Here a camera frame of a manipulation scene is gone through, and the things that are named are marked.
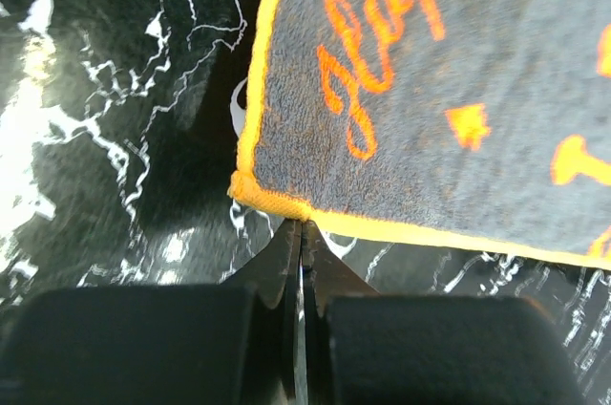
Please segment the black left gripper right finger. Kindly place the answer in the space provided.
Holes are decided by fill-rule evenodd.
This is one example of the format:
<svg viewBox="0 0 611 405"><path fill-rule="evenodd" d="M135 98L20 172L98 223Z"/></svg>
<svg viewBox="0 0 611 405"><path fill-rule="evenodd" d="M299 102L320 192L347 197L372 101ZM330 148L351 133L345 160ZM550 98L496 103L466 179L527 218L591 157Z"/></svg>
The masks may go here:
<svg viewBox="0 0 611 405"><path fill-rule="evenodd" d="M581 404L533 300L376 291L302 226L312 404Z"/></svg>

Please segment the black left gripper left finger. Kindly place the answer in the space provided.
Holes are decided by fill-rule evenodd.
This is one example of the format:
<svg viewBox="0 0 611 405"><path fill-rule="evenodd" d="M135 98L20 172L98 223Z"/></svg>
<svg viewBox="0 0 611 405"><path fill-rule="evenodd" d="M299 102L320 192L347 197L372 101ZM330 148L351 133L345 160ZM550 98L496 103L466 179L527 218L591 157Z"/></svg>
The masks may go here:
<svg viewBox="0 0 611 405"><path fill-rule="evenodd" d="M288 404L302 226L220 284L58 289L1 344L5 404Z"/></svg>

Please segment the orange and grey towel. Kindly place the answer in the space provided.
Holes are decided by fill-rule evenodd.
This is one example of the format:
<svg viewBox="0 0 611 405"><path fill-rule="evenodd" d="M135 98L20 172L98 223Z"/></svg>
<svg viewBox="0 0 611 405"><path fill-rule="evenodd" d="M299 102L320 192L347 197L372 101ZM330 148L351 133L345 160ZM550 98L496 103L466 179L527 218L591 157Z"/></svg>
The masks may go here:
<svg viewBox="0 0 611 405"><path fill-rule="evenodd" d="M262 0L229 193L373 241L610 266L610 0Z"/></svg>

